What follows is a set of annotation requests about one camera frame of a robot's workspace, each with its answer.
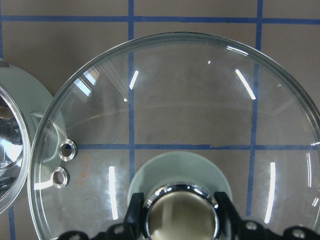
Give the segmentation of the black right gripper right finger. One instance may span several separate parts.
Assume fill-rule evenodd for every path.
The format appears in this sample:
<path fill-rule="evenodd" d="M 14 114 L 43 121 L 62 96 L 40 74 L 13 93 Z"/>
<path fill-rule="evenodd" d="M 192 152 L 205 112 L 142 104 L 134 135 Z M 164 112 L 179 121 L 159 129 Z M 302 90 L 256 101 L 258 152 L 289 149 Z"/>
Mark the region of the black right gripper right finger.
<path fill-rule="evenodd" d="M 219 240 L 235 240 L 238 232 L 238 213 L 229 196 L 223 191 L 216 191 L 217 216 L 219 221 Z"/>

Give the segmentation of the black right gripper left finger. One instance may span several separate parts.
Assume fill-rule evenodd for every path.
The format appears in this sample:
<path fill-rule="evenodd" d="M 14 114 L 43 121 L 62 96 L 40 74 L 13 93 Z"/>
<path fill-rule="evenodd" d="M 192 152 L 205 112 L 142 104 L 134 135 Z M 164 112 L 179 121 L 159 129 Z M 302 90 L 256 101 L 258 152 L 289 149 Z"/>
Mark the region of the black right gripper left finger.
<path fill-rule="evenodd" d="M 138 240 L 142 233 L 144 193 L 133 193 L 123 221 L 129 240 Z"/>

